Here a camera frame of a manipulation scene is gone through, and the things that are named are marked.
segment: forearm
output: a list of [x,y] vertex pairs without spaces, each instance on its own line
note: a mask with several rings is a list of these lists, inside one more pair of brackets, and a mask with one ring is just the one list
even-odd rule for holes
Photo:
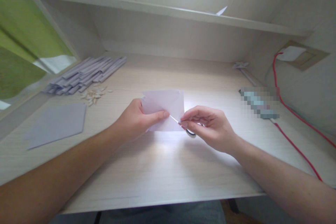
[[287,213],[305,223],[335,223],[336,191],[238,138],[230,153]]
[[47,223],[120,147],[113,126],[0,187],[1,223]]

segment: hand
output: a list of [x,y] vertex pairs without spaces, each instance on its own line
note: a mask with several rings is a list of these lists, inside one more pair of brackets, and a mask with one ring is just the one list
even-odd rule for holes
[[119,133],[118,137],[123,141],[130,141],[139,138],[152,125],[168,117],[167,111],[144,114],[141,99],[134,99],[110,127]]
[[181,126],[196,133],[215,150],[228,154],[243,141],[233,131],[224,112],[214,108],[196,106],[189,109],[181,118]]

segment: desk surface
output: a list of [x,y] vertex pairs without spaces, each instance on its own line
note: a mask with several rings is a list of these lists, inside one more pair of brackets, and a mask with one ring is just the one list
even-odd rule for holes
[[[128,55],[127,63],[103,84],[112,89],[88,107],[83,133],[27,150],[21,141],[39,114],[52,105],[76,103],[79,94],[55,96],[0,141],[0,184],[57,156],[111,125],[144,90],[180,89],[185,110],[196,105],[221,109],[246,141],[309,173],[312,170],[269,121],[244,114],[238,90],[251,84],[232,64]],[[314,164],[322,179],[336,187],[336,150],[317,133],[280,109],[277,120]],[[264,194],[231,156],[211,149],[185,132],[148,132],[121,147],[73,195],[64,213],[246,197]]]

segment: red cable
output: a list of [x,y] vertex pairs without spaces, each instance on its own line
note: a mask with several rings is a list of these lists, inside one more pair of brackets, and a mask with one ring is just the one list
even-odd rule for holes
[[[274,82],[275,82],[275,87],[278,87],[278,83],[277,83],[277,73],[275,71],[275,61],[276,58],[279,54],[283,54],[282,52],[279,52],[275,55],[274,60],[273,60],[273,73],[274,73]],[[290,111],[292,112],[293,115],[295,115],[297,118],[299,118],[302,122],[304,122],[305,124],[307,124],[309,127],[311,127],[313,130],[315,130],[317,133],[319,133],[321,136],[323,136],[328,142],[330,142],[335,148],[336,145],[331,142],[325,135],[323,135],[319,130],[317,130],[316,128],[314,128],[312,125],[310,125],[308,122],[306,122],[305,120],[303,120],[300,116],[298,116],[291,108],[289,108],[284,101],[282,100],[281,96],[280,96],[280,92],[279,92],[279,98],[281,103]],[[297,150],[297,152],[299,152],[301,154],[301,156],[303,156],[303,158],[307,161],[307,163],[310,165],[310,167],[313,169],[314,173],[316,174],[317,178],[319,180],[321,180],[323,182],[323,180],[321,179],[319,173],[317,172],[317,170],[315,169],[315,167],[312,165],[312,163],[308,160],[308,158],[299,150],[299,148],[291,141],[291,139],[289,139],[289,137],[283,132],[283,130],[280,128],[280,126],[273,122],[273,124],[280,130],[280,132],[284,135],[284,137],[288,140],[288,142]]]
[[289,137],[282,131],[282,129],[280,128],[280,126],[277,123],[273,123],[276,127],[278,127],[278,129],[280,130],[280,132],[285,136],[285,138],[288,140],[288,142],[290,142],[291,145],[293,145],[293,147],[301,154],[301,156],[303,156],[303,158],[308,162],[308,164],[310,165],[310,167],[313,169],[313,171],[315,172],[317,178],[319,180],[321,180],[323,182],[323,180],[321,179],[319,173],[317,172],[317,170],[315,169],[315,167],[312,165],[312,163],[308,160],[308,158],[299,150],[299,148],[289,139]]
[[[279,52],[278,54],[276,54],[276,56],[274,57],[273,60],[273,73],[274,73],[274,82],[275,82],[275,87],[278,87],[278,83],[277,83],[277,73],[275,71],[275,60],[277,58],[277,56],[279,54],[283,54],[282,52]],[[334,146],[336,148],[336,144],[334,144],[329,138],[327,138],[321,131],[319,131],[318,129],[316,129],[315,127],[313,127],[312,125],[310,125],[308,122],[306,122],[305,120],[303,120],[299,115],[297,115],[290,107],[288,107],[284,101],[282,100],[280,93],[279,93],[279,98],[281,103],[286,107],[286,109],[288,109],[293,115],[295,115],[297,118],[299,118],[302,122],[304,122],[306,125],[308,125],[310,128],[312,128],[313,130],[315,130],[317,133],[319,133],[325,140],[327,140],[332,146]]]

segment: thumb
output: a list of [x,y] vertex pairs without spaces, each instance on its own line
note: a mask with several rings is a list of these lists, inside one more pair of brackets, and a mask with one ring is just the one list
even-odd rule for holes
[[153,114],[147,114],[146,116],[146,125],[149,128],[150,126],[153,126],[154,124],[157,124],[158,122],[162,121],[163,119],[166,119],[169,117],[168,111],[159,111],[155,112]]
[[208,128],[206,128],[202,125],[199,125],[199,124],[197,124],[193,121],[183,121],[183,122],[181,122],[181,125],[184,128],[194,132],[196,135],[198,135],[203,140],[205,140],[209,135],[209,129]]

